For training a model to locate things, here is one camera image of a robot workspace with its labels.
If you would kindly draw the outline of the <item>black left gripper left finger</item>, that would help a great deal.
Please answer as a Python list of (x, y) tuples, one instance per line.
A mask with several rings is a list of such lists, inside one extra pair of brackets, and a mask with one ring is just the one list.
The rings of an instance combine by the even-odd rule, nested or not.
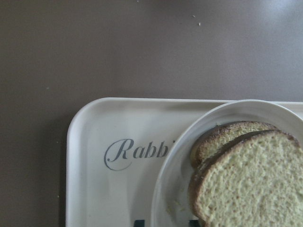
[(145, 220), (144, 219), (135, 220), (134, 227), (145, 227)]

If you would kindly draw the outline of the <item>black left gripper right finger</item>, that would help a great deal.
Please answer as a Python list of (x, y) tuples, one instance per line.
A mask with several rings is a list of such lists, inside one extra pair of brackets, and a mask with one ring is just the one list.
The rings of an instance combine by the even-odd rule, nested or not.
[(189, 227), (199, 227), (199, 221), (198, 220), (189, 220), (188, 226)]

